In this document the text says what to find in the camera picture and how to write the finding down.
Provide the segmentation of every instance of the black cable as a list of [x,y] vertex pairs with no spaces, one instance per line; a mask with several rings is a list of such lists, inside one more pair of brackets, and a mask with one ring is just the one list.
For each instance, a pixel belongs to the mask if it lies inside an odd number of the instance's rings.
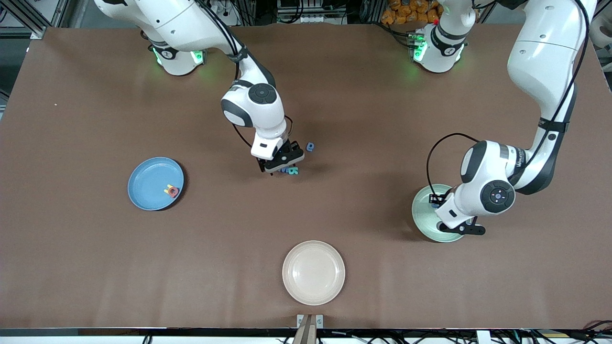
[[593,325],[582,329],[581,331],[590,331],[590,330],[594,329],[595,327],[599,327],[601,325],[610,324],[610,323],[612,323],[612,320],[598,321],[598,322],[594,323]]
[[242,21],[242,25],[246,26],[244,23],[247,23],[253,26],[253,22],[251,18],[255,20],[255,17],[253,17],[253,15],[248,12],[248,9],[243,9],[243,7],[240,6],[241,4],[240,0],[238,0],[237,4],[235,3],[235,0],[229,0],[229,1],[232,4],[232,6],[234,6],[234,9],[238,12],[238,15],[240,16],[240,20]]
[[491,334],[493,334],[497,339],[499,339],[501,341],[501,343],[506,344],[506,342],[504,341],[504,339],[495,331],[491,331]]
[[506,336],[508,336],[508,338],[514,343],[514,344],[521,344],[521,342],[519,342],[518,337],[514,336],[514,333],[512,333],[511,331],[502,331],[500,330],[501,333],[505,334]]
[[476,6],[475,0],[472,0],[472,8],[475,10],[482,10],[482,9],[486,9],[489,6],[492,6],[493,4],[495,4],[497,2],[497,0],[490,2],[486,5],[482,5],[482,6]]
[[407,34],[407,33],[404,33],[404,32],[398,32],[398,31],[394,31],[394,30],[393,30],[393,29],[391,29],[390,27],[388,27],[388,26],[384,26],[383,24],[378,23],[377,21],[368,21],[368,22],[366,22],[365,24],[374,24],[374,25],[378,26],[379,28],[381,28],[381,29],[383,29],[383,30],[387,31],[388,33],[390,33],[390,34],[391,34],[391,36],[393,36],[393,38],[395,39],[395,41],[396,41],[397,43],[399,43],[399,44],[400,44],[401,46],[403,46],[403,47],[406,47],[406,48],[413,48],[413,47],[416,47],[416,45],[409,45],[409,44],[407,44],[407,43],[402,42],[402,41],[401,41],[399,38],[397,38],[397,36],[400,36],[400,37],[408,37],[408,36],[409,36],[409,34]]
[[145,335],[143,339],[143,344],[151,344],[153,343],[153,336],[151,334]]
[[8,14],[8,12],[9,11],[7,11],[2,6],[0,6],[0,15],[2,16],[2,18],[0,18],[0,23],[2,23],[4,21],[4,19],[6,18],[6,15]]
[[384,339],[384,338],[382,338],[382,337],[374,337],[374,338],[372,338],[372,339],[370,339],[370,340],[368,341],[368,344],[372,344],[372,342],[374,342],[376,339],[380,339],[380,340],[384,341],[386,344],[391,344],[391,343],[389,343],[389,342],[388,342],[386,339]]
[[287,115],[285,115],[285,118],[287,118],[289,122],[291,122],[291,127],[289,127],[289,133],[287,134],[288,136],[291,136],[291,133],[293,133],[293,120]]
[[283,24],[293,24],[296,21],[299,20],[299,18],[302,16],[302,14],[304,13],[304,0],[300,0],[297,4],[296,4],[296,14],[293,16],[292,19],[290,19],[289,21],[283,21],[282,19],[277,19],[279,22],[283,23]]
[[535,333],[536,335],[538,335],[539,337],[544,338],[544,340],[546,340],[548,343],[550,344],[557,344],[555,342],[553,342],[552,340],[550,340],[548,337],[545,337],[540,331],[538,330],[531,330],[531,332]]
[[[578,60],[578,64],[576,65],[576,70],[574,71],[574,73],[572,75],[572,79],[570,80],[570,83],[567,85],[567,89],[565,90],[565,94],[563,95],[563,98],[559,102],[559,106],[557,107],[557,110],[554,112],[554,115],[553,115],[553,118],[551,119],[551,122],[554,122],[554,120],[557,118],[557,115],[559,115],[559,112],[561,111],[561,108],[563,107],[563,103],[567,99],[567,95],[569,94],[570,90],[572,89],[572,86],[574,85],[574,81],[576,81],[576,76],[578,75],[578,71],[580,70],[580,67],[582,66],[582,61],[584,59],[584,55],[586,54],[586,47],[588,46],[588,42],[589,42],[589,26],[590,26],[590,23],[589,23],[589,14],[587,13],[586,9],[584,8],[584,5],[582,5],[580,0],[573,0],[573,1],[576,4],[576,6],[578,6],[580,8],[580,10],[582,11],[582,16],[584,17],[584,26],[585,26],[585,29],[586,29],[585,33],[584,33],[584,42],[583,42],[583,45],[582,45],[582,51],[580,53],[580,58]],[[540,139],[540,142],[538,143],[537,147],[535,148],[534,153],[531,155],[531,158],[529,158],[529,160],[525,164],[525,167],[527,167],[534,160],[534,158],[536,157],[537,153],[540,151],[540,148],[544,144],[544,141],[547,139],[549,131],[550,131],[549,129],[546,129],[546,131],[542,135],[542,138]]]
[[603,5],[602,8],[599,9],[599,11],[595,12],[595,14],[593,14],[593,18],[597,17],[598,14],[602,13],[602,11],[608,7],[608,5],[610,5],[610,3],[612,2],[612,0],[608,0],[608,2],[606,2],[605,5]]
[[538,341],[538,339],[535,337],[535,335],[532,332],[529,333],[529,336],[531,337],[533,344],[540,344],[540,342]]
[[239,4],[236,4],[234,2],[234,0],[229,0],[229,3],[232,5],[234,10],[238,13],[238,17],[240,18],[240,23],[242,24],[242,26],[246,26],[245,24],[247,23],[247,21],[244,20],[244,16],[242,15],[242,8],[241,8],[241,6]]
[[248,146],[249,148],[253,147],[253,146],[252,146],[252,145],[251,145],[251,144],[250,144],[250,143],[247,141],[247,139],[245,139],[245,138],[244,138],[244,136],[242,136],[242,134],[241,134],[241,133],[240,133],[240,131],[238,130],[238,127],[236,127],[236,125],[235,125],[235,124],[233,124],[233,123],[232,123],[231,125],[233,125],[233,126],[234,126],[234,130],[235,130],[235,131],[238,133],[238,136],[240,136],[240,138],[242,138],[242,141],[244,141],[244,143],[246,143],[246,144],[247,144],[247,146]]
[[219,16],[215,12],[213,12],[211,8],[208,7],[202,0],[195,0],[195,1],[209,15],[209,17],[212,19],[212,22],[215,24],[215,26],[219,30],[221,30],[221,33],[227,40],[229,47],[232,50],[232,54],[234,55],[238,54],[238,48],[236,46],[236,42],[233,39],[230,39],[230,37],[232,37],[232,34],[231,34],[230,29],[227,27],[227,25],[221,19],[219,19]]
[[466,135],[464,133],[452,133],[452,134],[448,134],[445,137],[441,138],[440,140],[438,140],[438,142],[436,142],[436,144],[433,145],[433,147],[431,147],[431,150],[429,151],[429,154],[427,155],[427,163],[425,164],[425,171],[427,173],[427,184],[429,184],[429,188],[431,189],[431,193],[434,195],[434,197],[436,199],[438,199],[438,195],[433,190],[433,185],[431,184],[431,179],[429,177],[429,159],[431,158],[431,153],[433,153],[433,150],[436,149],[436,147],[440,144],[440,142],[446,140],[449,137],[457,136],[457,135],[458,136],[463,136],[465,138],[469,138],[470,140],[472,140],[474,142],[480,142],[479,140],[477,140],[477,139],[475,139],[475,138],[473,138],[473,137],[471,137],[469,135]]

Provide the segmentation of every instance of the white plate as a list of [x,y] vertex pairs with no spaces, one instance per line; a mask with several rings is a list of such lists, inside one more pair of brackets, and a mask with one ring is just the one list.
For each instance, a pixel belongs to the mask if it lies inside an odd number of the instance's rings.
[[[450,186],[444,184],[433,184],[432,187],[438,195],[443,195],[450,189]],[[446,233],[438,229],[440,218],[429,203],[430,193],[431,188],[426,186],[417,193],[412,201],[412,219],[417,228],[426,237],[438,242],[453,242],[463,238],[461,234]]]
[[295,246],[283,263],[283,283],[295,300],[309,306],[326,304],[342,290],[345,266],[331,245],[305,241]]

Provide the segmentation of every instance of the light green plate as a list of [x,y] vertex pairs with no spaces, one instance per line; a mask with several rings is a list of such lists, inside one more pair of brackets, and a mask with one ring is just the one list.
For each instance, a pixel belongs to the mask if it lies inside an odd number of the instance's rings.
[[[433,190],[438,195],[445,194],[450,186],[444,184],[433,184]],[[419,230],[428,238],[438,242],[453,242],[461,239],[463,235],[457,233],[445,233],[438,230],[440,219],[435,209],[429,203],[431,189],[426,186],[417,193],[412,201],[412,218]]]

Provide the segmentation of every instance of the brown tabletop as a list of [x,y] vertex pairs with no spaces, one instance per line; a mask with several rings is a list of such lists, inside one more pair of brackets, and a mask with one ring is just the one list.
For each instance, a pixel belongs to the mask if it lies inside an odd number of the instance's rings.
[[[518,26],[476,26],[450,72],[411,64],[375,26],[236,29],[274,74],[300,174],[262,174],[220,110],[234,67],[211,51],[172,77],[137,30],[50,29],[33,41],[0,122],[0,326],[582,327],[612,312],[612,97],[592,48],[546,190],[482,219],[482,237],[425,239],[411,202],[451,132],[531,145],[539,108],[511,82]],[[250,140],[252,130],[243,130]],[[452,138],[434,182],[460,182]],[[182,163],[188,186],[146,212],[126,185],[143,160]],[[296,244],[346,264],[330,303],[283,286]]]

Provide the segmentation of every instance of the green led light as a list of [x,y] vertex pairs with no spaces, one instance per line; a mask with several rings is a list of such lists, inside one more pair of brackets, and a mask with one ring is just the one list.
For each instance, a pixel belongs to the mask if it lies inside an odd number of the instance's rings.
[[162,65],[162,60],[159,59],[159,55],[157,54],[157,51],[153,49],[153,52],[155,53],[155,57],[157,58],[157,64]]
[[455,62],[459,61],[459,59],[461,58],[461,51],[463,50],[463,47],[465,47],[465,44],[461,44],[461,48],[459,48],[459,51],[457,52],[457,58],[455,59]]
[[425,55],[426,50],[427,42],[423,42],[423,44],[419,48],[416,48],[416,50],[414,51],[414,60],[419,62],[423,60],[423,55]]
[[192,51],[192,57],[195,64],[200,64],[204,61],[204,54],[201,51]]

